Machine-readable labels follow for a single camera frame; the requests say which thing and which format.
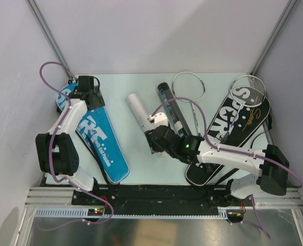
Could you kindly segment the blue racket bag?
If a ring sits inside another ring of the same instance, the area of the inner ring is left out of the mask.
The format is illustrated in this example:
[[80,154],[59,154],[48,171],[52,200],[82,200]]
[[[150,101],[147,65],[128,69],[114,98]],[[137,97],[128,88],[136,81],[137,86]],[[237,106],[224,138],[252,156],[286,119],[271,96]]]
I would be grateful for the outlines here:
[[[69,94],[76,84],[77,82],[71,83],[59,92]],[[56,103],[62,112],[65,98],[59,92]],[[79,122],[75,133],[93,154],[107,183],[117,185],[128,176],[129,167],[117,141],[106,105],[89,110]]]

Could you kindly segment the black shuttlecock tube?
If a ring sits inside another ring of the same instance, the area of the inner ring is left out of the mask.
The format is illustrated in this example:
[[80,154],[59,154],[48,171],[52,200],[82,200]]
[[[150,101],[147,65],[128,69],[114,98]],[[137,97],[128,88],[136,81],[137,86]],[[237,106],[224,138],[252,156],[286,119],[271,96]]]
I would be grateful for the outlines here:
[[[174,95],[166,82],[157,86],[157,93],[162,103],[174,98]],[[164,110],[169,118],[170,124],[174,127],[174,130],[180,137],[183,137],[184,135],[192,135],[190,128],[175,100],[164,105]]]

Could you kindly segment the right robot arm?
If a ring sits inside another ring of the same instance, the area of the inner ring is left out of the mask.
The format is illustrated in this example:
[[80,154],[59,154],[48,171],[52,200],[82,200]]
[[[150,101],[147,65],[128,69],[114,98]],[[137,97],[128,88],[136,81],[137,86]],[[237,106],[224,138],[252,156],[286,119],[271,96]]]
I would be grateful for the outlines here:
[[213,163],[248,172],[248,175],[227,185],[224,192],[227,204],[237,205],[242,199],[260,191],[275,196],[287,193],[289,163],[274,145],[268,145],[264,150],[246,150],[212,143],[199,136],[180,137],[169,126],[148,130],[145,136],[152,153],[166,152],[188,165]]

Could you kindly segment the white shuttlecock tube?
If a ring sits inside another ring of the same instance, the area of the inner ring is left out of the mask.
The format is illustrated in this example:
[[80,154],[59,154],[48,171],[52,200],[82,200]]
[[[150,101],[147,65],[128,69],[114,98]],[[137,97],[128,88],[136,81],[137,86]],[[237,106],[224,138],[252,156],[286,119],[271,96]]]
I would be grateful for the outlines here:
[[[127,104],[133,112],[135,119],[138,122],[143,134],[145,135],[146,131],[153,130],[151,129],[151,124],[148,121],[149,114],[145,110],[142,102],[140,101],[137,94],[130,94],[127,97]],[[159,153],[159,156],[165,155],[165,152]]]

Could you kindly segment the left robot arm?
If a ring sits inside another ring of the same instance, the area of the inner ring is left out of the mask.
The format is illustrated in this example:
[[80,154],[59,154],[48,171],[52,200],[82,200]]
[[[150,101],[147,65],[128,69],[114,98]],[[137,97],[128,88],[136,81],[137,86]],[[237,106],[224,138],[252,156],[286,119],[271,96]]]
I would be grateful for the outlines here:
[[69,94],[59,92],[65,98],[64,108],[56,123],[47,133],[38,134],[35,138],[39,167],[42,172],[53,176],[59,183],[63,180],[77,190],[84,191],[83,199],[89,204],[100,201],[101,192],[94,188],[95,178],[79,166],[79,155],[72,141],[79,122],[89,110],[97,109],[104,104],[100,94],[100,82],[94,76],[81,75]]

